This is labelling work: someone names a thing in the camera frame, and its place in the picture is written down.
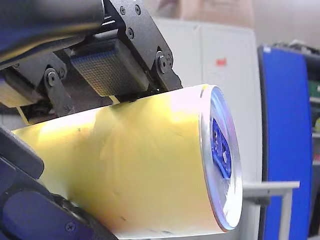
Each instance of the white cabinet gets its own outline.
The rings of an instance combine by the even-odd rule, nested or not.
[[[235,124],[243,181],[260,182],[262,108],[254,32],[211,23],[167,19],[155,22],[173,52],[173,69],[183,86],[208,83],[222,89]],[[244,204],[243,224],[223,238],[211,236],[211,239],[256,240],[259,218],[259,207]]]
[[[173,53],[173,70],[180,77],[183,87],[202,83],[202,56],[200,28],[178,21],[155,20]]]

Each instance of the textured rubber pad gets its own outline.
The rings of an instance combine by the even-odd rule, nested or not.
[[[73,48],[71,62],[102,97],[144,92],[149,86],[130,50],[118,39]]]

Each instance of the black metal bracket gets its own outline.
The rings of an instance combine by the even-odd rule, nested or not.
[[[55,113],[59,117],[76,113],[73,101],[54,68],[48,68],[44,72],[43,80]]]

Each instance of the green object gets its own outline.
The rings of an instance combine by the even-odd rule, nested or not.
[[[308,81],[308,89],[310,97],[320,98],[320,82],[309,80]]]

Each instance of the white wall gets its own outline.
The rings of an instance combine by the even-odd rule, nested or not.
[[[320,48],[320,0],[253,0],[258,44],[303,40]]]

